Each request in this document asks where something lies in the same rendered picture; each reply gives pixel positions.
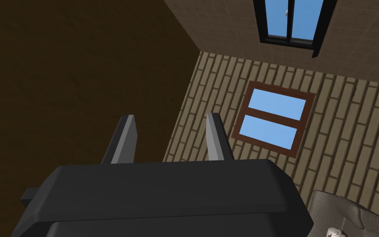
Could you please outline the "black framed window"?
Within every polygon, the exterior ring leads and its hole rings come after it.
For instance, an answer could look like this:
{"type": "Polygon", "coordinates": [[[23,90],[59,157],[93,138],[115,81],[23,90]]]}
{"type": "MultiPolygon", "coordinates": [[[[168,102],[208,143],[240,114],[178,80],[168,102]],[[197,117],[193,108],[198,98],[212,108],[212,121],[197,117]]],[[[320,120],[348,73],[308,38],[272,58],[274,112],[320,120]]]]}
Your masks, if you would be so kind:
{"type": "Polygon", "coordinates": [[[252,0],[261,43],[320,53],[337,0],[252,0]]]}

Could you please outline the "brown framed window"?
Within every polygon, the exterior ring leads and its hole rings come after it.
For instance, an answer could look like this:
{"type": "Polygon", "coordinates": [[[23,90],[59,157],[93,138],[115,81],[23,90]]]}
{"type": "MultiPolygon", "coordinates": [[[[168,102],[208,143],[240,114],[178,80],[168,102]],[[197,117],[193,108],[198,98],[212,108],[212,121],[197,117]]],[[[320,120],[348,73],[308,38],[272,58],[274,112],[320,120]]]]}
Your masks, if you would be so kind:
{"type": "Polygon", "coordinates": [[[250,81],[232,137],[296,158],[315,94],[250,81]]]}

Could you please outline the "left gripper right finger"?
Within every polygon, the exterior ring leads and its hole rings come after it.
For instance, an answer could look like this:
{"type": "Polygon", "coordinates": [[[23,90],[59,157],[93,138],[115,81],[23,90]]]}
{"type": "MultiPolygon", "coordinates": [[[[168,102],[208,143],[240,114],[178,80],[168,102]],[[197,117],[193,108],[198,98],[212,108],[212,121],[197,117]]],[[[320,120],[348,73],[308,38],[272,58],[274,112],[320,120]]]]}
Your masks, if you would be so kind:
{"type": "Polygon", "coordinates": [[[218,113],[206,115],[208,160],[234,160],[228,137],[218,113]]]}

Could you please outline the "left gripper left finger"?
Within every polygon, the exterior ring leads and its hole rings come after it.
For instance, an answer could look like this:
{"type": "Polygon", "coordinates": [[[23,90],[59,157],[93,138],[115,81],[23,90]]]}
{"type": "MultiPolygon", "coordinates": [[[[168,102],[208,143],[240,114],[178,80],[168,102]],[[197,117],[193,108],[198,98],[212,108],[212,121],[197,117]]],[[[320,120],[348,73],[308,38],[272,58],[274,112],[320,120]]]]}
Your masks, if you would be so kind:
{"type": "Polygon", "coordinates": [[[133,163],[137,137],[134,115],[121,116],[102,159],[102,164],[133,163]]]}

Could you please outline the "grey sofa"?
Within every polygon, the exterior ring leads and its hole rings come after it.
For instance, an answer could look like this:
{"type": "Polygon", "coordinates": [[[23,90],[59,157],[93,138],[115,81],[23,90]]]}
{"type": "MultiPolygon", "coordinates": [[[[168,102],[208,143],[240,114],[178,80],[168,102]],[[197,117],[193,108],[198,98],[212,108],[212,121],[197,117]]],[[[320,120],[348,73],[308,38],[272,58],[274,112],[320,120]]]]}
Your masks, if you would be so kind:
{"type": "Polygon", "coordinates": [[[379,237],[379,215],[342,196],[314,190],[309,214],[314,225],[307,237],[328,237],[329,228],[347,237],[379,237]]]}

